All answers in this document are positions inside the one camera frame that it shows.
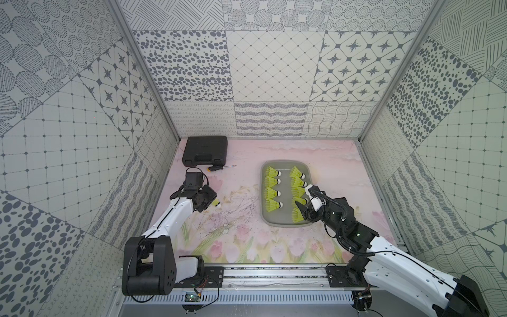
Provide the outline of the grey plastic storage box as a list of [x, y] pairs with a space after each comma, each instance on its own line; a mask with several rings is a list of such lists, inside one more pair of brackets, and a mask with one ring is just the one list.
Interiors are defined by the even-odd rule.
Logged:
[[[277, 209], [273, 212], [268, 213], [265, 210], [264, 203], [266, 198], [264, 198], [264, 178], [267, 177], [266, 169], [268, 166], [275, 168], [276, 170], [281, 172], [281, 176], [277, 177], [281, 180], [280, 184], [277, 186], [273, 186], [274, 190], [277, 190], [281, 193], [280, 197], [273, 198], [277, 202], [282, 202], [283, 207], [281, 209]], [[288, 160], [278, 160], [278, 161], [268, 161], [261, 168], [261, 190], [260, 190], [260, 199], [261, 199], [261, 216], [262, 219], [270, 226], [273, 227], [306, 227], [310, 224], [310, 222], [303, 221], [300, 223], [292, 222], [292, 210], [296, 208], [295, 203], [293, 201], [293, 195], [291, 193], [292, 186], [290, 185], [290, 170], [293, 166], [297, 166], [305, 175], [306, 178], [303, 179], [307, 186], [312, 183], [312, 177], [310, 174], [310, 169], [303, 162], [299, 161], [288, 161]], [[307, 194], [303, 195], [301, 198], [310, 199]]]

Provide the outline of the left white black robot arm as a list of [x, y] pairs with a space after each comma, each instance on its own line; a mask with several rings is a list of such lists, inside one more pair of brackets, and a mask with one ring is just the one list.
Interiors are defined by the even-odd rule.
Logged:
[[201, 256], [176, 257], [172, 240], [195, 212], [217, 201], [207, 176], [198, 168], [186, 171], [184, 183], [170, 195], [170, 205], [141, 236], [128, 239], [124, 248], [121, 290], [126, 297], [168, 295], [179, 283], [202, 285], [205, 277]]

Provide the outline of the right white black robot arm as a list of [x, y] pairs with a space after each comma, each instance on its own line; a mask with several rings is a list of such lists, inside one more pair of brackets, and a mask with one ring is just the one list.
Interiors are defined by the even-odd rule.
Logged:
[[343, 270], [351, 285], [365, 283], [385, 290], [427, 316], [488, 316], [479, 285], [467, 276], [455, 278], [394, 246], [358, 222], [345, 198], [319, 193], [295, 199], [294, 212], [310, 223], [322, 222], [340, 247], [352, 254]]

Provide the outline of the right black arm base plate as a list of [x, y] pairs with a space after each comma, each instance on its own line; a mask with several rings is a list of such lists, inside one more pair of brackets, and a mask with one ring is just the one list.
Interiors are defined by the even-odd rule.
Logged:
[[365, 280], [366, 266], [371, 262], [371, 256], [354, 255], [347, 265], [329, 263], [325, 266], [327, 280], [330, 287], [376, 287]]

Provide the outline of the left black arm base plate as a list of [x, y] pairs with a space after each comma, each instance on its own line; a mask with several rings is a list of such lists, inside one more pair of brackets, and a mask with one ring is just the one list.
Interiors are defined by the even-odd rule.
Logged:
[[222, 287], [224, 267], [206, 265], [202, 256], [181, 256], [176, 260], [174, 288]]

